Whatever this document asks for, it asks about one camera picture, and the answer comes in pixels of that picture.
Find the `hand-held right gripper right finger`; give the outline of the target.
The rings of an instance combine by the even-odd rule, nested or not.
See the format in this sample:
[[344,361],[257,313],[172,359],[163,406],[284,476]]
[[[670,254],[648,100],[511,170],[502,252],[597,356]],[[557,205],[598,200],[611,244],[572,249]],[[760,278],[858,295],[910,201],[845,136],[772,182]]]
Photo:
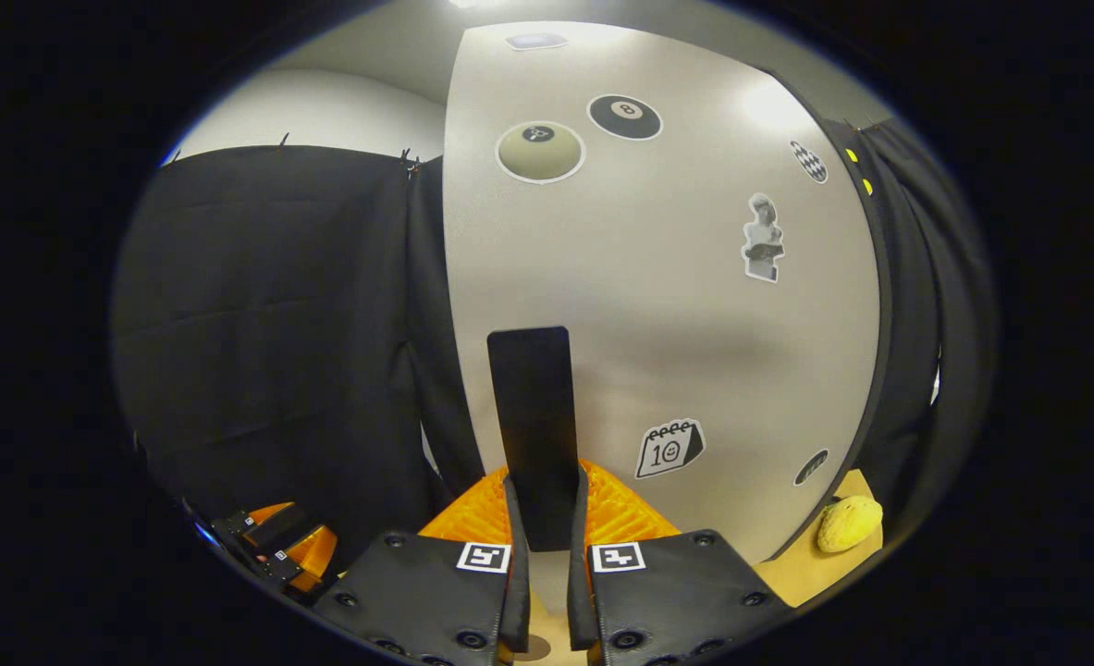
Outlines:
[[728,538],[680,531],[593,461],[581,461],[567,612],[589,665],[707,665],[793,617]]

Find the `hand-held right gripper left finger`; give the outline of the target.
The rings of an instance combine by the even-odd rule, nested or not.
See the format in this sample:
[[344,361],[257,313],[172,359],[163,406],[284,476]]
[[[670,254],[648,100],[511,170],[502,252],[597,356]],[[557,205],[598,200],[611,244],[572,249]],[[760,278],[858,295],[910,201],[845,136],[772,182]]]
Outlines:
[[401,665],[509,665],[528,649],[528,544],[507,468],[419,531],[370,544],[313,612]]

